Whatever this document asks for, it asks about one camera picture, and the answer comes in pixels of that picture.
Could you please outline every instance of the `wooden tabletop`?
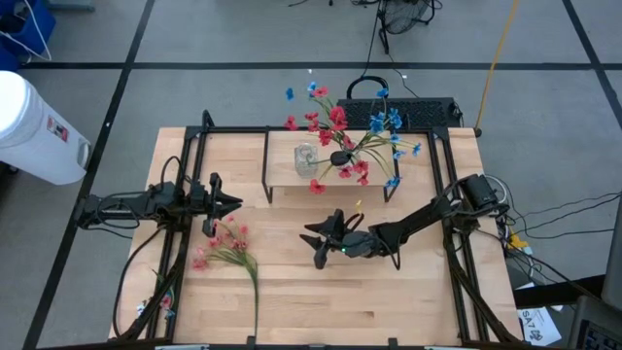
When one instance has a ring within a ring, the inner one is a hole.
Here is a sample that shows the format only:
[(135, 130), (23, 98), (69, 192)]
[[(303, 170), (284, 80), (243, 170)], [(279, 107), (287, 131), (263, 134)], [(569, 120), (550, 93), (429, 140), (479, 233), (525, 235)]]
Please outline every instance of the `wooden tabletop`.
[[(160, 130), (148, 184), (159, 181), (167, 158), (180, 154), (183, 135), (183, 128)], [(481, 173), (472, 129), (450, 129), (450, 135), (458, 177)], [(276, 188), (271, 205), (260, 183), (264, 134), (208, 137), (203, 182), (207, 183), (211, 172), (219, 172), (224, 192), (244, 199), (244, 206), (233, 215), (250, 227), (249, 252), (259, 263), (258, 343), (372, 345), (387, 344), (388, 337), (397, 337), (400, 345), (460, 343), (440, 224), (414, 234), (401, 247), (400, 271), (388, 258), (349, 259), (336, 252), (329, 253), (324, 270), (317, 270), (314, 252), (298, 237), (305, 232), (304, 224), (323, 221), (336, 207), (352, 215), (359, 199), (365, 213), (361, 228), (399, 220), (429, 203), (435, 191), (427, 141), (419, 135), (404, 137), (421, 142), (423, 150), (418, 157), (400, 161), (403, 180), (389, 203), (377, 192), (328, 187), (321, 195), (306, 188)], [(440, 142), (437, 147), (442, 155)], [(441, 168), (447, 184), (443, 158)], [(175, 171), (175, 166), (169, 166), (166, 178), (174, 179)], [(191, 268), (195, 248), (207, 242), (201, 232), (203, 219), (194, 219), (192, 226), (174, 340), (245, 343), (254, 323), (253, 287), (246, 271), (217, 262), (204, 271)], [(491, 219), (482, 219), (480, 224), (484, 230), (495, 231)], [(154, 230), (155, 224), (143, 222), (136, 229), (131, 250)], [(127, 271), (120, 305), (122, 330), (136, 317), (136, 306), (154, 291), (156, 277), (151, 268), (158, 267), (163, 237), (150, 243)], [(505, 326), (522, 338), (499, 242), (476, 233), (470, 240), (482, 297)], [(465, 298), (470, 335), (477, 338), (472, 304)], [(158, 322), (159, 335), (164, 333), (163, 324)]]
[[(348, 135), (354, 143), (358, 143), (365, 135), (365, 131), (348, 131)], [(390, 134), (383, 132), (381, 136), (388, 138)], [(318, 160), (330, 159), (331, 153), (341, 151), (339, 145), (334, 142), (324, 147), (321, 146), (317, 132), (312, 134), (308, 131), (270, 131), (269, 137), (265, 174), (265, 183), (268, 187), (309, 187), (310, 180), (300, 178), (294, 167), (294, 149), (303, 143), (317, 147)], [(385, 171), (391, 171), (391, 175), (395, 175), (391, 146), (383, 145), (375, 147), (374, 150), (388, 163), (385, 165)], [(372, 155), (360, 152), (357, 157), (369, 163), (369, 174), (367, 175), (369, 186), (384, 186), (387, 183), (388, 177), (385, 171), (382, 170)], [(313, 178), (318, 179), (329, 165), (329, 162), (319, 163), (318, 172)], [(358, 176), (352, 176), (349, 179), (342, 179), (339, 177), (339, 171), (333, 167), (320, 180), (320, 183), (327, 186), (359, 186), (357, 178)]]

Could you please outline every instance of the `white cable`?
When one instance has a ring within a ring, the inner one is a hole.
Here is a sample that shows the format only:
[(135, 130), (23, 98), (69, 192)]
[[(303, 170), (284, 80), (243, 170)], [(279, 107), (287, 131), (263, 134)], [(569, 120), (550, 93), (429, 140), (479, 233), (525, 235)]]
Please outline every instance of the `white cable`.
[(498, 178), (492, 176), (492, 175), (486, 175), (484, 174), (484, 176), (487, 179), (491, 179), (493, 181), (495, 181), (496, 183), (499, 184), (499, 186), (501, 186), (501, 188), (503, 189), (503, 198), (499, 201), (499, 203), (503, 203), (505, 202), (505, 200), (507, 199), (507, 189), (505, 188), (505, 186), (503, 185), (503, 183), (501, 182), (501, 180), (499, 180)]
[(41, 29), (39, 29), (39, 23), (37, 23), (37, 18), (35, 17), (35, 12), (32, 10), (32, 7), (30, 6), (30, 3), (28, 3), (28, 0), (24, 0), (24, 3), (26, 4), (26, 7), (28, 8), (28, 11), (30, 11), (30, 15), (32, 16), (32, 21), (35, 23), (35, 28), (37, 29), (37, 33), (39, 34), (39, 38), (41, 39), (41, 43), (43, 43), (44, 48), (46, 48), (46, 53), (48, 54), (48, 58), (45, 58), (41, 55), (39, 55), (38, 53), (32, 51), (32, 49), (28, 48), (27, 46), (25, 46), (22, 42), (14, 39), (9, 33), (5, 33), (0, 31), (1, 35), (4, 35), (5, 37), (9, 38), (9, 40), (13, 41), (14, 43), (20, 45), (21, 47), (23, 47), (26, 52), (28, 53), (28, 60), (26, 61), (26, 63), (30, 63), (30, 61), (32, 60), (32, 55), (36, 55), (37, 57), (46, 60), (46, 61), (51, 61), (52, 60), (52, 54), (50, 53), (50, 49), (48, 48), (48, 44), (46, 43), (46, 40), (43, 38), (43, 34), (41, 33)]

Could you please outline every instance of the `cable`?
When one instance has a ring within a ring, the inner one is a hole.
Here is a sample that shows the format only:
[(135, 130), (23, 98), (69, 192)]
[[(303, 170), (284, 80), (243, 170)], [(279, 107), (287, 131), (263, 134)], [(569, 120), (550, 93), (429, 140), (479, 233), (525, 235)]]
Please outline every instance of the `cable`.
[(606, 196), (610, 196), (610, 195), (614, 195), (614, 194), (621, 194), (621, 193), (622, 192), (611, 192), (611, 193), (603, 194), (601, 196), (594, 197), (594, 198), (584, 198), (584, 199), (580, 199), (580, 200), (564, 203), (564, 204), (556, 206), (556, 207), (551, 207), (551, 208), (548, 208), (548, 209), (543, 209), (543, 210), (539, 210), (539, 211), (535, 211), (535, 212), (529, 212), (529, 213), (525, 214), (525, 217), (528, 217), (530, 215), (535, 215), (535, 214), (546, 213), (546, 212), (549, 212), (549, 211), (552, 211), (552, 210), (562, 209), (565, 206), (578, 204), (578, 203), (581, 203), (581, 202), (584, 202), (584, 201), (588, 201), (588, 200), (599, 200), (599, 199), (605, 198)]
[(503, 198), (499, 201), (499, 203), (504, 203), (505, 200), (507, 199), (507, 189), (505, 188), (505, 186), (503, 185), (501, 180), (499, 180), (497, 177), (492, 176), (492, 175), (484, 174), (484, 177), (486, 177), (487, 179), (491, 179), (491, 180), (497, 182), (499, 184), (499, 186), (501, 186), (501, 189), (503, 190)]
[(115, 332), (115, 335), (117, 337), (121, 336), (121, 333), (119, 332), (119, 325), (117, 324), (117, 309), (119, 308), (119, 299), (121, 298), (121, 291), (123, 289), (123, 281), (125, 279), (125, 273), (127, 272), (127, 269), (129, 268), (129, 265), (132, 263), (134, 258), (136, 258), (136, 255), (138, 255), (138, 253), (143, 248), (145, 248), (149, 244), (149, 242), (154, 240), (157, 234), (162, 232), (163, 229), (164, 227), (158, 227), (157, 230), (154, 232), (154, 234), (149, 236), (149, 238), (147, 238), (141, 245), (139, 245), (138, 248), (136, 248), (136, 250), (129, 256), (129, 259), (127, 259), (127, 262), (125, 262), (125, 266), (123, 267), (123, 270), (121, 271), (121, 278), (119, 281), (119, 286), (117, 287), (117, 296), (115, 297), (115, 306), (113, 308), (113, 331)]
[(113, 231), (113, 230), (111, 230), (111, 229), (107, 229), (107, 228), (103, 228), (103, 227), (83, 228), (83, 230), (103, 230), (103, 231), (106, 231), (106, 232), (112, 233), (113, 235), (119, 236), (119, 237), (121, 237), (121, 238), (125, 238), (125, 239), (132, 239), (132, 237), (130, 237), (130, 236), (126, 236), (126, 235), (123, 235), (123, 234), (120, 234), (120, 233), (114, 232), (114, 231)]
[[(389, 55), (389, 58), (391, 59), (391, 62), (396, 63), (396, 62), (393, 60), (393, 57), (391, 56), (391, 54), (390, 54), (390, 53), (387, 53), (387, 54)], [(413, 94), (413, 96), (415, 96), (415, 97), (417, 97), (417, 98), (420, 98), (420, 97), (419, 97), (419, 96), (418, 96), (415, 92), (413, 92), (413, 90), (411, 90), (411, 89), (410, 89), (410, 87), (407, 87), (407, 86), (406, 86), (406, 80), (404, 79), (403, 74), (401, 74), (401, 72), (400, 72), (400, 71), (398, 71), (396, 68), (392, 68), (392, 69), (393, 69), (394, 71), (396, 71), (396, 72), (399, 74), (399, 77), (401, 78), (401, 84), (402, 84), (402, 85), (403, 85), (403, 86), (404, 86), (404, 87), (405, 87), (408, 91), (410, 91), (410, 93), (412, 93), (412, 94)]]
[(376, 17), (374, 17), (374, 22), (373, 22), (373, 30), (371, 31), (371, 43), (369, 43), (369, 52), (367, 53), (367, 62), (365, 63), (365, 69), (363, 70), (363, 73), (361, 74), (361, 77), (365, 76), (365, 73), (367, 73), (367, 68), (369, 67), (369, 60), (371, 59), (371, 48), (373, 48), (373, 40), (376, 37), (376, 26), (378, 25), (378, 13), (380, 12), (380, 5), (382, 4), (381, 1), (378, 1), (378, 10), (376, 10)]
[(24, 0), (24, 3), (26, 4), (26, 7), (28, 7), (28, 11), (30, 11), (30, 15), (32, 16), (32, 21), (35, 23), (35, 28), (37, 29), (37, 33), (39, 34), (39, 38), (41, 38), (41, 43), (43, 44), (44, 48), (46, 49), (46, 53), (48, 54), (48, 58), (45, 58), (41, 55), (39, 55), (38, 53), (32, 51), (32, 49), (28, 48), (27, 46), (25, 46), (22, 42), (14, 39), (9, 33), (5, 33), (0, 31), (0, 35), (5, 36), (6, 38), (8, 38), (9, 40), (11, 40), (12, 42), (20, 45), (24, 50), (26, 50), (26, 52), (28, 53), (28, 60), (26, 61), (27, 63), (30, 63), (30, 61), (32, 60), (32, 55), (36, 55), (37, 57), (46, 60), (46, 61), (51, 61), (52, 60), (52, 54), (50, 53), (50, 49), (48, 48), (48, 44), (46, 43), (46, 40), (43, 38), (43, 34), (41, 33), (41, 29), (39, 29), (39, 23), (37, 23), (37, 18), (35, 17), (35, 12), (32, 10), (32, 7), (30, 6), (29, 3), (30, 0)]
[(479, 113), (477, 114), (475, 129), (479, 129), (479, 125), (482, 122), (482, 116), (484, 115), (484, 110), (486, 109), (486, 95), (488, 94), (488, 88), (490, 87), (490, 80), (493, 78), (495, 66), (497, 65), (497, 61), (499, 61), (499, 56), (501, 55), (501, 48), (503, 47), (503, 43), (505, 42), (505, 36), (509, 31), (510, 24), (514, 20), (514, 15), (516, 15), (517, 8), (518, 0), (514, 0), (514, 2), (512, 3), (512, 10), (509, 13), (509, 17), (507, 18), (507, 22), (505, 23), (505, 28), (503, 29), (501, 39), (499, 40), (499, 45), (497, 46), (497, 52), (495, 52), (495, 58), (493, 58), (493, 63), (490, 65), (490, 70), (488, 71), (488, 77), (486, 77), (486, 85), (484, 86), (484, 92), (482, 93), (482, 101), (479, 104)]
[[(619, 195), (617, 195), (617, 196), (615, 196), (615, 197), (614, 197), (614, 198), (612, 198), (612, 199), (608, 199), (608, 200), (602, 201), (602, 202), (600, 202), (600, 203), (598, 203), (598, 204), (595, 204), (595, 205), (592, 205), (592, 206), (589, 206), (589, 207), (586, 207), (586, 208), (583, 208), (583, 209), (579, 209), (579, 210), (575, 210), (575, 211), (573, 211), (573, 212), (569, 212), (568, 214), (562, 215), (561, 217), (555, 218), (555, 219), (553, 219), (553, 220), (549, 220), (549, 221), (547, 221), (547, 222), (544, 222), (544, 223), (542, 223), (542, 224), (536, 225), (536, 226), (534, 226), (534, 227), (529, 227), (529, 229), (541, 228), (541, 227), (543, 227), (543, 226), (545, 226), (545, 225), (553, 224), (553, 223), (555, 223), (555, 222), (557, 222), (557, 221), (560, 221), (560, 220), (562, 220), (562, 219), (564, 219), (564, 218), (566, 218), (566, 217), (568, 217), (568, 216), (570, 216), (570, 215), (578, 214), (578, 213), (584, 212), (584, 211), (586, 211), (586, 210), (590, 210), (590, 209), (594, 209), (594, 208), (600, 207), (601, 205), (603, 205), (603, 204), (607, 204), (607, 203), (609, 203), (609, 202), (611, 202), (611, 201), (613, 201), (613, 200), (615, 200), (615, 199), (617, 199), (617, 198), (619, 198), (619, 197), (620, 197), (620, 194), (619, 194)], [(524, 231), (524, 232), (525, 232), (525, 234), (526, 234), (528, 237), (531, 237), (530, 235), (528, 235), (528, 234), (527, 234), (527, 229), (528, 229), (528, 228), (527, 228), (527, 227), (525, 227), (525, 229), (523, 229), (523, 230), (519, 230), (519, 231), (517, 231), (516, 233), (520, 233), (520, 232), (523, 232), (523, 231)]]

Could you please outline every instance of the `power cord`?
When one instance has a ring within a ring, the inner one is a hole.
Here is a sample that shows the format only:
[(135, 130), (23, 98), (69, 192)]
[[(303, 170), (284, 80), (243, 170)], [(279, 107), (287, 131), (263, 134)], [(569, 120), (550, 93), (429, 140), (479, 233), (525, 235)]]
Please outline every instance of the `power cord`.
[(28, 48), (27, 46), (25, 46), (22, 42), (14, 39), (9, 33), (5, 33), (3, 31), (0, 31), (0, 35), (3, 35), (4, 37), (6, 37), (7, 39), (11, 40), (12, 42), (20, 45), (24, 50), (26, 50), (26, 52), (28, 53), (28, 60), (26, 61), (27, 63), (30, 63), (30, 61), (32, 61), (32, 56), (35, 55), (43, 60), (46, 61), (51, 61), (52, 60), (52, 54), (50, 53), (50, 49), (48, 48), (48, 44), (46, 43), (46, 40), (43, 37), (43, 34), (41, 33), (41, 29), (39, 29), (39, 23), (37, 23), (37, 18), (35, 17), (35, 12), (32, 10), (32, 7), (30, 6), (29, 3), (30, 0), (24, 0), (23, 2), (26, 4), (26, 7), (28, 7), (28, 11), (30, 11), (30, 15), (32, 16), (32, 21), (35, 23), (35, 28), (37, 29), (37, 33), (39, 34), (39, 38), (41, 39), (41, 43), (43, 44), (44, 48), (46, 49), (46, 53), (48, 54), (48, 58), (45, 58), (41, 55), (39, 55), (38, 53), (32, 51), (32, 49)]

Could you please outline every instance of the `blue flower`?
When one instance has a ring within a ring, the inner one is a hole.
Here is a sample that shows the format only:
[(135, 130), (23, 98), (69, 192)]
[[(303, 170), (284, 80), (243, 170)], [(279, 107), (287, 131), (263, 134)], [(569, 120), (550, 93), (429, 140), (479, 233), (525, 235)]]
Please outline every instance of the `blue flower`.
[(412, 155), (416, 157), (419, 155), (420, 152), (421, 152), (421, 142), (416, 144), (415, 147), (412, 148)]
[(397, 151), (393, 154), (393, 159), (399, 160), (399, 158), (406, 154), (406, 151)]
[(397, 176), (393, 179), (389, 179), (389, 181), (385, 184), (385, 188), (396, 188), (397, 185), (399, 185), (399, 180), (401, 180), (401, 178)]
[(397, 143), (399, 141), (401, 141), (401, 137), (399, 137), (399, 135), (397, 135), (396, 133), (392, 133), (391, 134), (391, 142)]
[(376, 92), (376, 96), (378, 97), (387, 97), (389, 95), (389, 90), (387, 88), (383, 88)]
[(396, 129), (401, 128), (401, 117), (397, 113), (397, 109), (395, 108), (391, 109), (391, 112), (389, 113), (389, 121), (391, 121), (391, 124), (393, 125), (394, 128)]
[(369, 123), (369, 130), (372, 133), (380, 133), (385, 130), (385, 125), (382, 121), (377, 119), (372, 119)]

